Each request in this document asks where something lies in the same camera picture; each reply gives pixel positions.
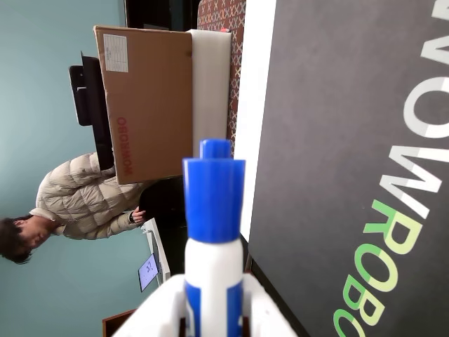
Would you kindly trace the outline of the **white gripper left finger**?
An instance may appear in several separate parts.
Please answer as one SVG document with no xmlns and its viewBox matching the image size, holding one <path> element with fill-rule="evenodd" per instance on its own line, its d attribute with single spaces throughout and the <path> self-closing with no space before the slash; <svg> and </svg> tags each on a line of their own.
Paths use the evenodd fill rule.
<svg viewBox="0 0 449 337">
<path fill-rule="evenodd" d="M 155 290 L 114 336 L 179 336 L 185 312 L 185 278 L 175 275 Z"/>
</svg>

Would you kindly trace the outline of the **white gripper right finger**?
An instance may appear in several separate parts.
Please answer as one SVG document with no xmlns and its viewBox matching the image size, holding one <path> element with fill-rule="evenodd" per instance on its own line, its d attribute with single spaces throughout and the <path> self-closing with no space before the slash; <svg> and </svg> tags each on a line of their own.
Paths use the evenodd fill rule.
<svg viewBox="0 0 449 337">
<path fill-rule="evenodd" d="M 248 318 L 249 336 L 297 337 L 264 287 L 248 273 L 243 275 L 243 316 Z"/>
</svg>

